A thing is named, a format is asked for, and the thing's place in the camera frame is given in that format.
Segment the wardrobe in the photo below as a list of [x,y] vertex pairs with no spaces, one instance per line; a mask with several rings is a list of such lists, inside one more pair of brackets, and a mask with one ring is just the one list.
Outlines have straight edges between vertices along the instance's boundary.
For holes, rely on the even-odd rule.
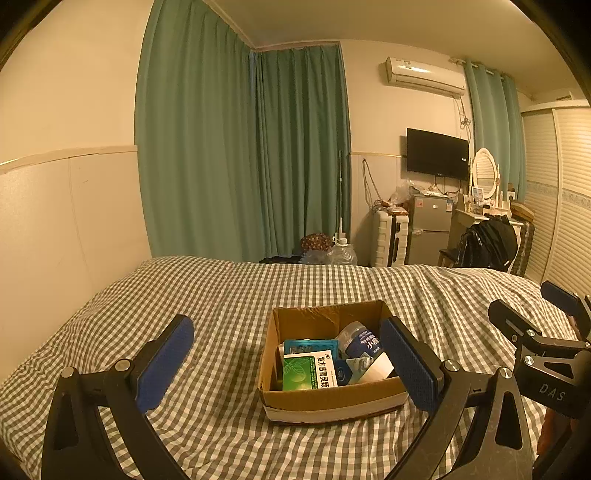
[[591,109],[586,100],[521,112],[535,235],[525,276],[591,295]]

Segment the blue label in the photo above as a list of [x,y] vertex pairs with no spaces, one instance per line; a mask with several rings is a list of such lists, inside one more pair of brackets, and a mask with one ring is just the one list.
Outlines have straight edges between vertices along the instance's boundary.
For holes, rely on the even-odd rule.
[[360,358],[362,356],[377,358],[383,351],[384,349],[378,337],[369,330],[363,330],[357,337],[351,340],[345,353],[349,358]]
[[333,358],[339,357],[339,342],[337,340],[286,340],[285,353],[310,353],[330,350]]
[[349,384],[353,372],[345,360],[335,360],[336,384],[340,387]]

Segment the bed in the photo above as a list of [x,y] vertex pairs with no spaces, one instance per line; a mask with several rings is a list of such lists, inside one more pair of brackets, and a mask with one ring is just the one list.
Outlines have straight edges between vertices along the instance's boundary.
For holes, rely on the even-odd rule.
[[[196,341],[148,417],[190,478],[379,480],[426,415],[408,400],[368,419],[316,427],[270,424],[255,390],[269,312],[383,299],[439,357],[493,373],[514,362],[511,344],[488,323],[488,305],[498,298],[545,335],[575,339],[567,317],[541,298],[537,285],[492,270],[156,258],[95,295],[2,384],[0,437],[30,478],[40,479],[46,418],[60,371],[67,365],[100,371],[133,356],[184,313],[194,321]],[[226,362],[219,361],[223,353]],[[535,451],[545,408],[528,399],[524,405]],[[108,410],[101,415],[124,471],[138,477]],[[469,419],[465,411],[435,478],[451,468]]]

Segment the white suitcase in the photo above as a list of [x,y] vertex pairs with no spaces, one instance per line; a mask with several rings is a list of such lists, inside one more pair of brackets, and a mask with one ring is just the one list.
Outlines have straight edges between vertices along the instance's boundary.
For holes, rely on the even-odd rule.
[[408,239],[408,215],[374,212],[372,230],[372,267],[404,265]]

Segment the chair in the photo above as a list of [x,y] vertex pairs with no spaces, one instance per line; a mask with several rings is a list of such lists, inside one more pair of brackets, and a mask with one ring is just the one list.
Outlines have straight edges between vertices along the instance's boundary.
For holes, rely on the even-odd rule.
[[456,265],[459,253],[460,249],[458,248],[442,248],[439,251],[439,262],[437,266],[453,268]]

